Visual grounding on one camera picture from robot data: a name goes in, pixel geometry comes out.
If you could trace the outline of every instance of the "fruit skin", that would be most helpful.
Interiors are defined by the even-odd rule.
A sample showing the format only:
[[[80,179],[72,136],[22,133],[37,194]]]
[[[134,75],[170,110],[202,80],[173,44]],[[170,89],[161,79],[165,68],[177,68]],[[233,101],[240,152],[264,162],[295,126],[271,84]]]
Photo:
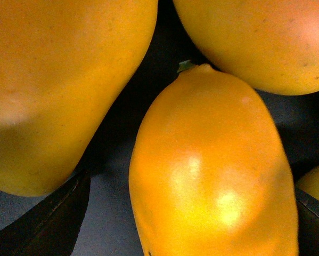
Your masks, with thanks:
[[[197,48],[254,88],[319,91],[319,1],[174,0]]]
[[[295,256],[292,174],[273,120],[238,78],[200,65],[155,99],[129,190],[144,255]]]
[[[302,176],[296,186],[319,200],[319,165]]]
[[[0,1],[0,190],[71,174],[142,61],[157,0]]]

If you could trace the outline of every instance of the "dark gray surface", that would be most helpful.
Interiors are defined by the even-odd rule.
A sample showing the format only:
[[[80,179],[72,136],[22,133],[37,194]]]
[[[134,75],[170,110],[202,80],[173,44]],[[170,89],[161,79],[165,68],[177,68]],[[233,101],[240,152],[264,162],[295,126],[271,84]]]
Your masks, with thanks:
[[[178,63],[207,60],[186,35],[170,0],[160,0],[149,51],[89,144],[78,169],[92,172],[91,194],[72,255],[140,256],[128,194],[128,165],[137,129],[158,93],[176,77]],[[277,124],[293,175],[319,164],[319,93],[284,97],[260,92]],[[0,192],[0,229],[42,198]]]

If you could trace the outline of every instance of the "yellow mango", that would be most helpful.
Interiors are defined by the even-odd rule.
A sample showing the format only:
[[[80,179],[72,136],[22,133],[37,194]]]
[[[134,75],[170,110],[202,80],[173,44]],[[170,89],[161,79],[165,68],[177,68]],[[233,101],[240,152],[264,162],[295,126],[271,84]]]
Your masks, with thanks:
[[[156,18],[157,0],[0,0],[0,190],[40,196],[68,178]]]
[[[200,65],[139,128],[129,191],[145,256],[297,256],[290,166],[259,95]]]

